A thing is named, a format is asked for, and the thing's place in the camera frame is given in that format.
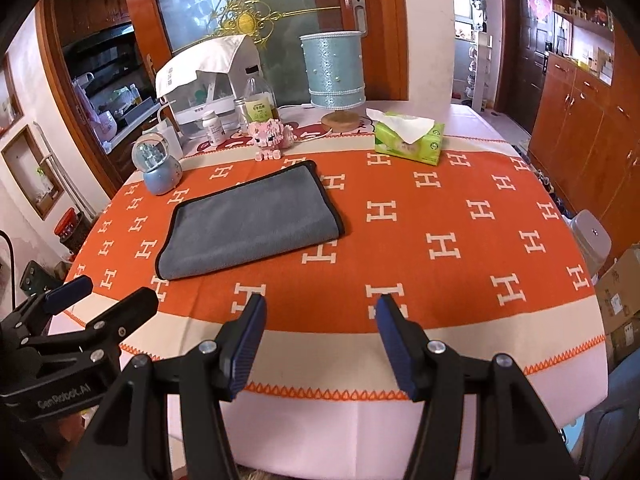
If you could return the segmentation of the purple grey microfiber towel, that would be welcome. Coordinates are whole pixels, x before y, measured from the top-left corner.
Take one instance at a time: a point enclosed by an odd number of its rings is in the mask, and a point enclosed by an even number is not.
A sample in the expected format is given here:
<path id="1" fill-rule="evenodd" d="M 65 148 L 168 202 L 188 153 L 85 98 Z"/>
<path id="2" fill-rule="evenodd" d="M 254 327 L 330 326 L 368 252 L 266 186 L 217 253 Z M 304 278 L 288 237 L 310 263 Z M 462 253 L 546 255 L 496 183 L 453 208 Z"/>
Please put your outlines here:
<path id="1" fill-rule="evenodd" d="M 317 164 L 303 160 L 177 206 L 155 259 L 155 274 L 165 281 L 193 278 L 344 234 Z"/>

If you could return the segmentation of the red bucket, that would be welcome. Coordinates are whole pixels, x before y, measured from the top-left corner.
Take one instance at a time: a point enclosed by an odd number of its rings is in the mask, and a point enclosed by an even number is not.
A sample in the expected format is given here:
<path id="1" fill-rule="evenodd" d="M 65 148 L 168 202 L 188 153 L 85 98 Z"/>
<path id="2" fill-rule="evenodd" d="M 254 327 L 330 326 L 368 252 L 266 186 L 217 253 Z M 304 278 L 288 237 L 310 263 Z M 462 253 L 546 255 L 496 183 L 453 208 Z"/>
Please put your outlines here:
<path id="1" fill-rule="evenodd" d="M 80 214 L 74 208 L 68 208 L 58 220 L 53 232 L 58 238 L 65 238 L 74 232 L 80 222 Z"/>

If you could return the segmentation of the blue castle snow globe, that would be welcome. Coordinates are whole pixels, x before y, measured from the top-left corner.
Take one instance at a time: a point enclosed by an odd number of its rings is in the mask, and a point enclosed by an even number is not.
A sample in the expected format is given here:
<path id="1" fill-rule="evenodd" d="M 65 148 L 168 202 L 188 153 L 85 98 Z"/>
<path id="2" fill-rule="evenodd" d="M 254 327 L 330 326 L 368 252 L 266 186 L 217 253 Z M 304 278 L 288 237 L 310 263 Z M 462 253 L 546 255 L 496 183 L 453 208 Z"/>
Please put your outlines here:
<path id="1" fill-rule="evenodd" d="M 161 196 L 176 188 L 182 179 L 178 159 L 169 153 L 167 140 L 158 133 L 147 133 L 134 142 L 131 160 L 148 191 Z"/>

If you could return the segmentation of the cardboard box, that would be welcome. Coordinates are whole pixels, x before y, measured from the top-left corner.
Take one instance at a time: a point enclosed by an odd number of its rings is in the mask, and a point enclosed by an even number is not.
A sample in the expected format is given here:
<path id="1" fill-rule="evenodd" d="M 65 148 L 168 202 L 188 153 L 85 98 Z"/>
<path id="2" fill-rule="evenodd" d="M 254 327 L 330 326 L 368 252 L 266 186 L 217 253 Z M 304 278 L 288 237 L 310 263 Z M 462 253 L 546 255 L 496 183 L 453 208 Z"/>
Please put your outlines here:
<path id="1" fill-rule="evenodd" d="M 596 284 L 606 340 L 618 364 L 639 349 L 639 245 L 633 244 Z"/>

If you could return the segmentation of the white plastic stool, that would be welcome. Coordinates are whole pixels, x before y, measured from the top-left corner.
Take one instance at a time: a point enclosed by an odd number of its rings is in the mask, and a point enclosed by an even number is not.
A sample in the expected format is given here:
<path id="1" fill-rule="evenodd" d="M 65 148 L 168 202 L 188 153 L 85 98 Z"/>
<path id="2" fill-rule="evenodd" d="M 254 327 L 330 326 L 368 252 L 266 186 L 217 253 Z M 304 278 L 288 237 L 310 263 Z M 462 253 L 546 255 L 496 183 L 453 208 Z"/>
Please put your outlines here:
<path id="1" fill-rule="evenodd" d="M 589 210 L 583 209 L 570 220 L 568 225 L 576 244 L 584 258 L 588 274 L 593 278 L 605 264 L 612 248 L 611 237 L 598 218 Z"/>

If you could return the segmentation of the white pill bottle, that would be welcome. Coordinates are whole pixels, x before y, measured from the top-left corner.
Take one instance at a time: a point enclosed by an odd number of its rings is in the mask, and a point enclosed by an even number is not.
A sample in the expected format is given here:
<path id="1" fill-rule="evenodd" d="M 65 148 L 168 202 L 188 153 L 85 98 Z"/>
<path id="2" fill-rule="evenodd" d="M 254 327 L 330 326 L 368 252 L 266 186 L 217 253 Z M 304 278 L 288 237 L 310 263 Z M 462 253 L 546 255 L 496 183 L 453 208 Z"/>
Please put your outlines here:
<path id="1" fill-rule="evenodd" d="M 227 140 L 221 119 L 214 110 L 207 112 L 203 116 L 203 129 L 205 130 L 209 144 L 214 148 L 223 144 L 224 141 Z"/>

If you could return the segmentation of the pink block pig toy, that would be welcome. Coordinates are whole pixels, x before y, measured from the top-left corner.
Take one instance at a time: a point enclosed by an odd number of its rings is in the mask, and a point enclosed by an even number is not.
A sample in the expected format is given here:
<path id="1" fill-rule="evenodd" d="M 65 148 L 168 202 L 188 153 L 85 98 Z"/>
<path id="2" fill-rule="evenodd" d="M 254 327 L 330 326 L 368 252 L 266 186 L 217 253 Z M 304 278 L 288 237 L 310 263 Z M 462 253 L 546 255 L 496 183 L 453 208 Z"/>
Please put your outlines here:
<path id="1" fill-rule="evenodd" d="M 285 125 L 280 119 L 251 122 L 247 127 L 247 133 L 257 148 L 255 159 L 258 162 L 280 159 L 282 152 L 290 148 L 295 140 L 293 128 Z"/>

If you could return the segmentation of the white plastic appliance box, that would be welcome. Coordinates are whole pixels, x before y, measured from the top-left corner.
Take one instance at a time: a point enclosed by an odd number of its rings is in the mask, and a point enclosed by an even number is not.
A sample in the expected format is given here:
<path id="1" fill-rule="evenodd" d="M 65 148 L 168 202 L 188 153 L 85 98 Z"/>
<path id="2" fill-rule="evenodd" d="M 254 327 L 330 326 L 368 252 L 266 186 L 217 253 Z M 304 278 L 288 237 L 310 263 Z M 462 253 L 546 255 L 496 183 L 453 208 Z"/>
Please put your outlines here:
<path id="1" fill-rule="evenodd" d="M 183 136 L 199 139 L 207 136 L 208 118 L 220 121 L 227 138 L 239 130 L 235 93 L 229 75 L 216 72 L 180 72 L 164 66 L 155 78 L 156 94 L 170 106 Z"/>

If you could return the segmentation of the clear bottle yellow liquid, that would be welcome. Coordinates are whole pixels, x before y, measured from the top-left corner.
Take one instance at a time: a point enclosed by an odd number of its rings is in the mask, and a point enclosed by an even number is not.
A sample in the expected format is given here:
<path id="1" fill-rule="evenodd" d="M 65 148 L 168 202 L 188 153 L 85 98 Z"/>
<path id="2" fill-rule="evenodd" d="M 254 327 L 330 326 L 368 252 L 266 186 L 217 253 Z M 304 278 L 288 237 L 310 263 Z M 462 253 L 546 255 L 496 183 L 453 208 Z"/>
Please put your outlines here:
<path id="1" fill-rule="evenodd" d="M 278 119 L 278 108 L 274 92 L 262 76 L 258 65 L 245 70 L 247 80 L 244 89 L 246 114 L 250 122 L 268 122 Z"/>

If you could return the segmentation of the green tissue pack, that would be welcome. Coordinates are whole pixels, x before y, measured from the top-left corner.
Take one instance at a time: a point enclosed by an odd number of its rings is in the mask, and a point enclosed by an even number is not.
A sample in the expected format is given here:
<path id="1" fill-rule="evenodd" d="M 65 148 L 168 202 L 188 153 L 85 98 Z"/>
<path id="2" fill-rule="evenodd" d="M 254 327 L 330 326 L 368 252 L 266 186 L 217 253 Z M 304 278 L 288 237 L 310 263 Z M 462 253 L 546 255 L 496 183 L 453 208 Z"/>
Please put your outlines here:
<path id="1" fill-rule="evenodd" d="M 380 154 L 437 166 L 442 142 L 443 122 L 425 117 L 367 109 L 373 124 L 374 149 Z"/>

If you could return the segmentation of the white cloth cover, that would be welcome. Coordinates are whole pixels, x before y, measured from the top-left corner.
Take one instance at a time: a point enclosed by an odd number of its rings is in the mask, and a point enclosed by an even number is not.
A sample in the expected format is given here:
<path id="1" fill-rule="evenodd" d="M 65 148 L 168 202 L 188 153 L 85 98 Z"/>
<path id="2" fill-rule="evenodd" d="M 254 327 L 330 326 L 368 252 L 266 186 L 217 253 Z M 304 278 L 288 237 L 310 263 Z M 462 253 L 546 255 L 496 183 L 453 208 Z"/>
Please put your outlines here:
<path id="1" fill-rule="evenodd" d="M 254 66 L 262 69 L 250 36 L 231 35 L 202 40 L 176 54 L 157 72 L 156 95 L 159 98 L 167 96 L 171 91 L 196 81 L 199 73 L 208 73 L 227 75 L 233 94 L 238 98 L 245 90 L 246 71 Z"/>

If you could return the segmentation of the wooden lamp base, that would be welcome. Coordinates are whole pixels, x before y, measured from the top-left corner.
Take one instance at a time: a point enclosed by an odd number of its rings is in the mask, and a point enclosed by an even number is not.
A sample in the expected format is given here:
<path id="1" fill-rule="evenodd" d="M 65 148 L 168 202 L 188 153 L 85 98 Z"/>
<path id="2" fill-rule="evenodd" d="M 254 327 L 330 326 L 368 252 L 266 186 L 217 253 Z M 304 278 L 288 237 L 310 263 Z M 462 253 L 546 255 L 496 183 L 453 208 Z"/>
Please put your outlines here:
<path id="1" fill-rule="evenodd" d="M 335 133 L 354 131 L 360 125 L 360 117 L 349 110 L 336 110 L 323 115 L 321 125 L 324 130 Z"/>

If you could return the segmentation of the light blue lamp shade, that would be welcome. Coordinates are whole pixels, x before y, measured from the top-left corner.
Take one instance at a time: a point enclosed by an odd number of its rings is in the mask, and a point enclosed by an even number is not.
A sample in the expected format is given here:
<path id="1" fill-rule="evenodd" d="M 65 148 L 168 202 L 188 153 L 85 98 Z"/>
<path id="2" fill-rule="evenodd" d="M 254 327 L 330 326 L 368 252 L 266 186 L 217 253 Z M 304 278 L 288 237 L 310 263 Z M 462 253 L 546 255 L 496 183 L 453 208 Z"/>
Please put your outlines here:
<path id="1" fill-rule="evenodd" d="M 350 110 L 366 102 L 359 30 L 317 32 L 299 37 L 310 104 Z"/>

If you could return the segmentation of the dark entrance door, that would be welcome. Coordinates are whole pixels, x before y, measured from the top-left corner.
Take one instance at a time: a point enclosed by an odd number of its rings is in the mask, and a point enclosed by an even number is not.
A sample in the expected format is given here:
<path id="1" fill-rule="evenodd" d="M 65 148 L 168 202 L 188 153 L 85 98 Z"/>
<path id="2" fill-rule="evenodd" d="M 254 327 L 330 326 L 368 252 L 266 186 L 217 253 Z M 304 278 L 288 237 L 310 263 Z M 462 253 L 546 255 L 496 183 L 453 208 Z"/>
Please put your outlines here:
<path id="1" fill-rule="evenodd" d="M 552 39 L 551 0 L 501 0 L 502 37 L 498 110 L 532 132 L 546 78 Z"/>

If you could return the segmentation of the wooden wall cabinet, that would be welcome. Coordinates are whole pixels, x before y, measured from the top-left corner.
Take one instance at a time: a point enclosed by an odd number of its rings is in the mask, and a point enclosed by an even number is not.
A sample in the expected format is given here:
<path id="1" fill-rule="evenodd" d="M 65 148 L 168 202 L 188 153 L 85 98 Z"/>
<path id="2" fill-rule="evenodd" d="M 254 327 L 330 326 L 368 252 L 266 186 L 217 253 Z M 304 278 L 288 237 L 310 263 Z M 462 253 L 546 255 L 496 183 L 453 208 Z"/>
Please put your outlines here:
<path id="1" fill-rule="evenodd" d="M 553 44 L 529 155 L 610 256 L 639 239 L 639 53 L 604 0 L 551 0 Z"/>

